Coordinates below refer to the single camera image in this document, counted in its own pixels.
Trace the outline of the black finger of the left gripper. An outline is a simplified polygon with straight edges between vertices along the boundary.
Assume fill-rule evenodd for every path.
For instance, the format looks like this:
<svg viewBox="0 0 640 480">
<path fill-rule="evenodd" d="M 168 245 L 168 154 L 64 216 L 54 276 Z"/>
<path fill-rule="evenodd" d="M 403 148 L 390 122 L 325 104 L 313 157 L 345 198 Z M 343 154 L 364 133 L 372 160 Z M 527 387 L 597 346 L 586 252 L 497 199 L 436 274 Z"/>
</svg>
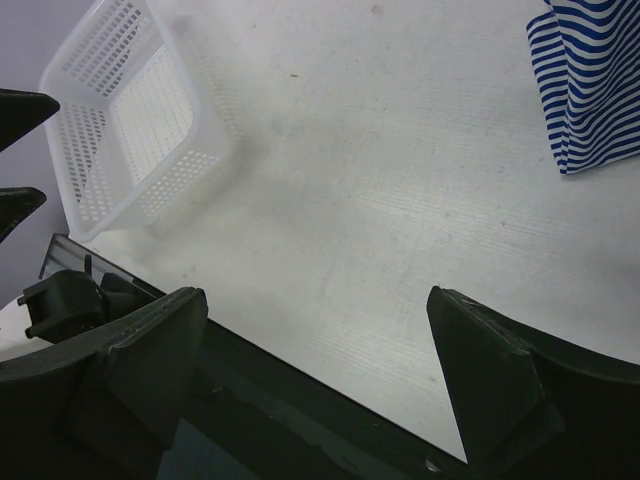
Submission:
<svg viewBox="0 0 640 480">
<path fill-rule="evenodd" d="M 10 187 L 0 191 L 0 242 L 39 207 L 47 196 L 34 187 Z"/>
<path fill-rule="evenodd" d="M 0 150 L 13 145 L 59 109 L 59 102 L 44 93 L 1 89 Z"/>
</svg>

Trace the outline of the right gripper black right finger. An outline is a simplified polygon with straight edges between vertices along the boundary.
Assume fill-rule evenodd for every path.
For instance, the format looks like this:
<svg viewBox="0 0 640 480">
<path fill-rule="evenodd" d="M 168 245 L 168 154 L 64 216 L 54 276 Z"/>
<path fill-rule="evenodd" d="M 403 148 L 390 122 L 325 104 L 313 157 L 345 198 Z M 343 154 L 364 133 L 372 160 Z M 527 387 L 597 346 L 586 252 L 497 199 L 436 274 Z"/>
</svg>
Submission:
<svg viewBox="0 0 640 480">
<path fill-rule="evenodd" d="M 453 289 L 426 312 L 472 479 L 636 479 L 639 368 Z"/>
</svg>

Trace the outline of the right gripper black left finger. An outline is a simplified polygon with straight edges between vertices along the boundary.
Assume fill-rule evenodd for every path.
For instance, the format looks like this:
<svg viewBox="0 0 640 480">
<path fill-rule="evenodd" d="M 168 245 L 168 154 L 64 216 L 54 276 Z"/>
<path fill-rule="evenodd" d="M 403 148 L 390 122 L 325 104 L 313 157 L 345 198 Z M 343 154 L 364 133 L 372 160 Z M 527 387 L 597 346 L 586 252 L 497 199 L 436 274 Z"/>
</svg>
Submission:
<svg viewBox="0 0 640 480">
<path fill-rule="evenodd" d="M 185 287 L 1 364 L 4 479 L 152 479 L 175 438 L 207 324 Z"/>
</svg>

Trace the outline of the blue white striped tank top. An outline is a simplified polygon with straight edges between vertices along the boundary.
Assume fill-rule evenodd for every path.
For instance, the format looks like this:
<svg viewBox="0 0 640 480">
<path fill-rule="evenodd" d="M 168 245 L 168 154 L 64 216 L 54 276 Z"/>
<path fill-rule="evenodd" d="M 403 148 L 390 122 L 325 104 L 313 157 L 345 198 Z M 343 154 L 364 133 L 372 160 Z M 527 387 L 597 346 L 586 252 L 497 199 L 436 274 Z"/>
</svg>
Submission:
<svg viewBox="0 0 640 480">
<path fill-rule="evenodd" d="M 549 1 L 546 7 L 526 33 L 560 173 L 638 155 L 638 2 Z"/>
</svg>

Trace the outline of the left robot arm base joint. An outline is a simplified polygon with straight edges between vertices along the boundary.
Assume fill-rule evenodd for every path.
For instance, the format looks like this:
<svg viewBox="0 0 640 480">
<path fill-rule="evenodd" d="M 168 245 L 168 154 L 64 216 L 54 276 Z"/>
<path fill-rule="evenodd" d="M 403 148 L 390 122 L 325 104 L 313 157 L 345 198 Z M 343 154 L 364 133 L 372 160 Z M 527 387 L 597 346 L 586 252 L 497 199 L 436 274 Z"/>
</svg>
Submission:
<svg viewBox="0 0 640 480">
<path fill-rule="evenodd" d="M 154 297 L 115 273 L 93 278 L 92 257 L 83 269 L 60 270 L 25 289 L 17 304 L 29 312 L 25 334 L 57 344 L 123 318 L 154 301 Z"/>
</svg>

